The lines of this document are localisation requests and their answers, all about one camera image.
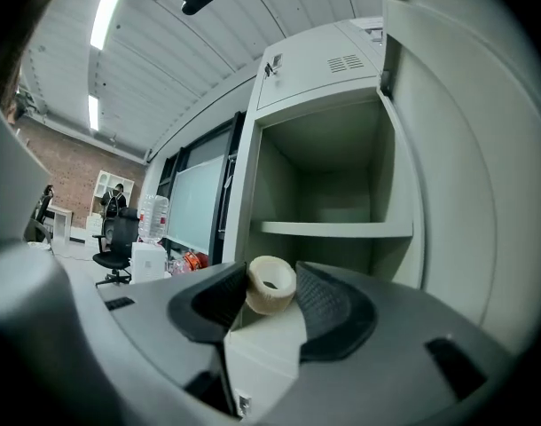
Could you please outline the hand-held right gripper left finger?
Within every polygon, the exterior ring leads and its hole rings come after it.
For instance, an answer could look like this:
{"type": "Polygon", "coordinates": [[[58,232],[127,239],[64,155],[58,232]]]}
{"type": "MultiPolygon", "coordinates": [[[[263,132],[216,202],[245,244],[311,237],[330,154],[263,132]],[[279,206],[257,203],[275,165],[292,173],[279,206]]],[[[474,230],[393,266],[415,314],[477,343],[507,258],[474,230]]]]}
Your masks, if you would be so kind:
{"type": "Polygon", "coordinates": [[[165,378],[234,416],[223,341],[246,299],[243,263],[216,264],[163,280],[100,290],[137,350],[165,378]]]}

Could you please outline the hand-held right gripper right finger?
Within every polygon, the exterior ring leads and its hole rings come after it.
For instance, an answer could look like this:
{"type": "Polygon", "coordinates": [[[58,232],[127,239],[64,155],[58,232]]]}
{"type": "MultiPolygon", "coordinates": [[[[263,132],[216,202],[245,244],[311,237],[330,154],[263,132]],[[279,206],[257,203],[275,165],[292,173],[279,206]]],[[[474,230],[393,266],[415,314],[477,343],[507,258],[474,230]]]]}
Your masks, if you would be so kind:
{"type": "Polygon", "coordinates": [[[265,425],[459,424],[513,363],[423,291],[323,264],[295,270],[307,338],[265,425]]]}

